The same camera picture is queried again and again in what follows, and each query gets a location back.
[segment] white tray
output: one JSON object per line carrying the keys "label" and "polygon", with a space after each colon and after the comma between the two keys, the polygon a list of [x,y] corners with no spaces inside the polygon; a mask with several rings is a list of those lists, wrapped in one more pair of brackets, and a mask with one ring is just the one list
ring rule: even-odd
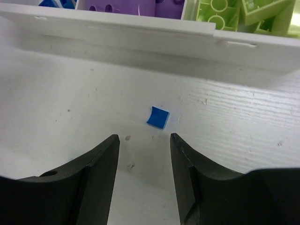
{"label": "white tray", "polygon": [[83,11],[84,0],[76,10],[38,7],[36,0],[0,2],[1,16],[39,34],[258,68],[300,68],[298,39],[215,30],[207,22]]}

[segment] blue lego piece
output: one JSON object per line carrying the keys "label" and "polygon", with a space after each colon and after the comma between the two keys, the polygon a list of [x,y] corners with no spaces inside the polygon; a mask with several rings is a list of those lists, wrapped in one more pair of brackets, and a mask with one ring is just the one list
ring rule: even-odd
{"label": "blue lego piece", "polygon": [[43,0],[39,6],[45,6],[45,7],[53,7],[53,8],[59,8],[57,3],[54,0]]}
{"label": "blue lego piece", "polygon": [[152,106],[152,113],[147,123],[154,127],[164,129],[169,115],[169,112]]}
{"label": "blue lego piece", "polygon": [[72,0],[60,0],[60,3],[64,8],[75,9]]}

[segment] lime green bricks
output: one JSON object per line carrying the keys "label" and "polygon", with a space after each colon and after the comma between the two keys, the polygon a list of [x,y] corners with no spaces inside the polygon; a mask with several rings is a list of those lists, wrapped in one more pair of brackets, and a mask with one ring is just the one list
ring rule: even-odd
{"label": "lime green bricks", "polygon": [[196,20],[216,24],[217,30],[237,31],[240,6],[237,0],[198,0]]}
{"label": "lime green bricks", "polygon": [[292,0],[241,0],[241,14],[246,26],[278,15]]}
{"label": "lime green bricks", "polygon": [[274,17],[268,18],[266,20],[260,21],[255,26],[254,33],[255,34],[265,34],[265,35],[271,35],[272,25],[274,22]]}
{"label": "lime green bricks", "polygon": [[293,0],[274,19],[272,35],[298,37],[300,36],[300,1]]}

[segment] white wooden surface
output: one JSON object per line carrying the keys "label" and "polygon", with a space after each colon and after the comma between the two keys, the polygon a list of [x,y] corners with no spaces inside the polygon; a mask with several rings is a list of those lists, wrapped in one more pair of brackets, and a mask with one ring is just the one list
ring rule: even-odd
{"label": "white wooden surface", "polygon": [[[299,166],[299,77],[43,37],[0,19],[0,174],[40,175],[116,133],[108,224],[179,225],[170,133],[239,172]],[[146,124],[153,105],[171,113],[165,130]]]}

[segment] purple lego brick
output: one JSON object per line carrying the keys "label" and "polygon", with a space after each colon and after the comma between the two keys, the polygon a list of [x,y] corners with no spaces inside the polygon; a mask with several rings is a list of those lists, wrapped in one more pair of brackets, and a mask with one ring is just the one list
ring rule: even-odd
{"label": "purple lego brick", "polygon": [[86,0],[89,11],[130,15],[155,15],[155,0]]}
{"label": "purple lego brick", "polygon": [[184,0],[156,0],[155,17],[180,19]]}

